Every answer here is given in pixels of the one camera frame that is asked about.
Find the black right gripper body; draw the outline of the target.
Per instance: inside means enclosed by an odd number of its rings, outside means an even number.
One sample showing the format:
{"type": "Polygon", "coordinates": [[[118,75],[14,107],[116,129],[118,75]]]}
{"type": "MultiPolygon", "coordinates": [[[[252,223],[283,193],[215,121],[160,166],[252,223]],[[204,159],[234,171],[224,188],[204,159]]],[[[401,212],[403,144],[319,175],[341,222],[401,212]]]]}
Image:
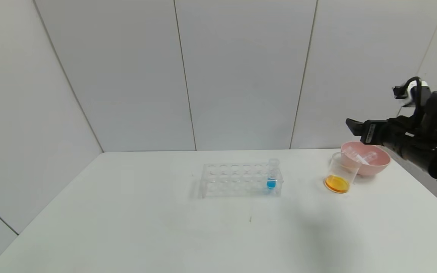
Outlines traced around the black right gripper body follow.
{"type": "Polygon", "coordinates": [[[401,153],[408,130],[408,117],[395,117],[387,120],[367,120],[363,124],[360,141],[366,145],[383,146],[392,152],[401,153]]]}

